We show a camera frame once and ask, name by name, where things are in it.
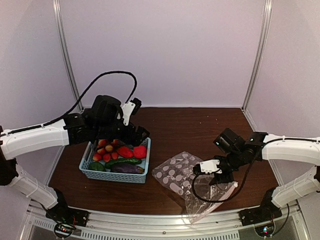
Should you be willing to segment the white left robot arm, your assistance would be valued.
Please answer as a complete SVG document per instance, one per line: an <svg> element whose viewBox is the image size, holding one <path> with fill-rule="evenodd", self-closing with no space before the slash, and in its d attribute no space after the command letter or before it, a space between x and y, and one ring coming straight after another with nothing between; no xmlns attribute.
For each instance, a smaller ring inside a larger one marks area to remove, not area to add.
<svg viewBox="0 0 320 240"><path fill-rule="evenodd" d="M140 145L150 133L130 122L142 103L138 98L121 103L99 95L91 108L82 113L67 113L52 123L42 123L0 133L0 184L23 193L47 209L61 222L72 218L72 211L62 203L57 190L48 187L24 171L16 157L50 147L77 145L97 140L118 139L132 146Z"/></svg>

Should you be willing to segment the purple eggplant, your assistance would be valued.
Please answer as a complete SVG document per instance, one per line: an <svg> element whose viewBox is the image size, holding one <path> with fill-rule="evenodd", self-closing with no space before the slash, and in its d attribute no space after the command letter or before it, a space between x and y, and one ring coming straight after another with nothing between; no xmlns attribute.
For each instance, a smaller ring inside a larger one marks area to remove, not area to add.
<svg viewBox="0 0 320 240"><path fill-rule="evenodd" d="M110 171L113 173L143 174L145 170L137 165L117 163L111 166Z"/></svg>

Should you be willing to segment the red lychee bunch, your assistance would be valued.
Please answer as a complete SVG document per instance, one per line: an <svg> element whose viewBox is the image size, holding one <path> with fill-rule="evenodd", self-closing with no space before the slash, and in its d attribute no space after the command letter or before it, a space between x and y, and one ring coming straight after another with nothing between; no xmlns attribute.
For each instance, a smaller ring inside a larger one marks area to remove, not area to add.
<svg viewBox="0 0 320 240"><path fill-rule="evenodd" d="M117 153L118 146L118 139L114 139L113 141L108 141L107 139L98 140L92 160L94 162L104 161L105 163L117 160L119 158L119 154Z"/></svg>

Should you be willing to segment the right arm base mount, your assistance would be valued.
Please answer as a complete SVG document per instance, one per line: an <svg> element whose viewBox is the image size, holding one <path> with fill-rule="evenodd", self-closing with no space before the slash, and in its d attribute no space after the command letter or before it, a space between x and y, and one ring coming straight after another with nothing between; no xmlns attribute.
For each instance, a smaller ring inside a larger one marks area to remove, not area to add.
<svg viewBox="0 0 320 240"><path fill-rule="evenodd" d="M242 226L253 225L255 233L261 238L271 237L276 230L275 219L282 216L278 208L254 207L241 210L239 218Z"/></svg>

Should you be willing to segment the red bell pepper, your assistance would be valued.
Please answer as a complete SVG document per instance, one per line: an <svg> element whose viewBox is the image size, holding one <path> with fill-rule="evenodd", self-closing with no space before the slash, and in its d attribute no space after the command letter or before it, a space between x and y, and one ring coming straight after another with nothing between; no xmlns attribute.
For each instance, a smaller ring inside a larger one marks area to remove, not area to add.
<svg viewBox="0 0 320 240"><path fill-rule="evenodd" d="M147 148L143 145L135 146L133 148L133 156L137 159L145 159L147 157Z"/></svg>

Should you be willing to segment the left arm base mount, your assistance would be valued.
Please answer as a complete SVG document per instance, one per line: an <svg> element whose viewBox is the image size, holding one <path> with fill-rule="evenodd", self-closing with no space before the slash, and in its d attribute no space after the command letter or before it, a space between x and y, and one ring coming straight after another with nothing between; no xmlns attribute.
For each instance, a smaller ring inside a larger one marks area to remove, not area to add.
<svg viewBox="0 0 320 240"><path fill-rule="evenodd" d="M66 239L77 231L77 227L86 227L89 212L71 207L51 208L45 210L45 216L55 222L53 233L59 239Z"/></svg>

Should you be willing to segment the clear polka dot zip bag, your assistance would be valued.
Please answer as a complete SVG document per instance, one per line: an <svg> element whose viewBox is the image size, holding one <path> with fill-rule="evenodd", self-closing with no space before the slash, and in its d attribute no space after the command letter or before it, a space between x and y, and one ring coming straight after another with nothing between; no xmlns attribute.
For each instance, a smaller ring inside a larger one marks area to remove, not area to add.
<svg viewBox="0 0 320 240"><path fill-rule="evenodd" d="M195 179L193 167L202 161L199 157L183 151L152 170L152 176L165 188L184 199L188 220L191 224L203 219L231 196L238 182L209 185L212 175Z"/></svg>

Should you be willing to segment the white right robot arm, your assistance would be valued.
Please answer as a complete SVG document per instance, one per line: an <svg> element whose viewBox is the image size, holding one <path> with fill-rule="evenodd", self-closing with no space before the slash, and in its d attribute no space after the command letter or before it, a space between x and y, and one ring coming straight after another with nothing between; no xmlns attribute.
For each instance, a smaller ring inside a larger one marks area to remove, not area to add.
<svg viewBox="0 0 320 240"><path fill-rule="evenodd" d="M244 139L226 128L213 143L224 155L215 155L202 163L201 171L206 174L228 175L256 161L310 165L305 173L271 191L267 202L256 210L256 216L261 221L268 220L276 208L320 191L319 137L290 137L254 131Z"/></svg>

